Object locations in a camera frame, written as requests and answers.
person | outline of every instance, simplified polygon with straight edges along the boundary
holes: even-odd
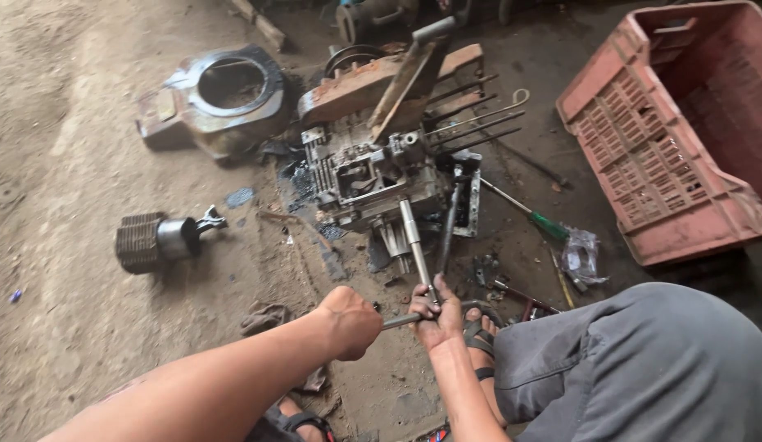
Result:
[[[417,286],[411,325],[457,442],[762,440],[762,333],[722,300],[648,283],[500,329]],[[348,287],[280,327],[144,374],[42,440],[333,442],[287,392],[317,367],[363,356],[382,318]]]

foot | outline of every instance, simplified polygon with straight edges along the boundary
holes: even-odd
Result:
[[[280,407],[280,412],[286,417],[291,417],[302,412],[302,409],[288,395],[280,399],[277,406]],[[296,432],[299,433],[299,436],[301,436],[305,442],[326,442],[323,432],[316,426],[300,426],[296,429]]]
[[[495,336],[498,333],[498,327],[493,324],[493,321],[491,321],[490,318],[483,316],[482,311],[474,307],[466,313],[466,319],[469,321],[474,321],[480,317],[482,318],[482,328],[487,330],[487,332],[492,336]],[[493,360],[493,358],[485,353],[482,349],[468,347],[468,354],[471,356],[471,366],[474,367],[474,370],[483,367],[495,368],[495,360]],[[479,382],[479,385],[482,386],[484,397],[487,399],[487,403],[490,405],[490,409],[493,410],[495,419],[498,421],[499,425],[505,428],[508,424],[504,420],[504,417],[501,416],[501,412],[498,409],[498,402],[495,400],[495,378],[488,377],[483,379]]]

sandal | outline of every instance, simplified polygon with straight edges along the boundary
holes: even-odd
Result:
[[[487,330],[482,328],[482,317],[487,316],[490,319],[490,321],[492,321],[495,324],[495,326],[498,328],[503,328],[504,324],[501,322],[500,318],[498,317],[498,314],[496,314],[495,311],[490,306],[478,305],[476,306],[476,308],[479,309],[482,315],[479,316],[479,318],[474,319],[473,321],[464,319],[463,339],[466,342],[467,347],[479,348],[483,352],[490,355],[491,358],[495,359],[495,353],[493,351],[493,342],[495,341],[495,336],[492,336]],[[495,368],[493,367],[477,368],[474,370],[474,373],[476,373],[477,378],[481,382],[484,379],[487,379],[488,377],[494,377]]]
[[[283,429],[295,433],[297,428],[301,426],[314,426],[321,430],[321,433],[323,433],[327,442],[335,442],[335,435],[332,434],[329,423],[323,417],[316,415],[312,411],[302,411],[301,413],[288,417],[285,425],[283,425]]]

red plastic crate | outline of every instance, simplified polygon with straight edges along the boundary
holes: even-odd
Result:
[[[638,9],[556,101],[651,265],[762,237],[762,11]]]

plastic bag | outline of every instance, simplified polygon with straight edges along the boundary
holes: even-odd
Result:
[[[585,230],[566,228],[570,238],[566,241],[561,256],[561,268],[586,284],[599,284],[608,277],[596,275],[596,256],[599,254],[599,240],[596,235]]]

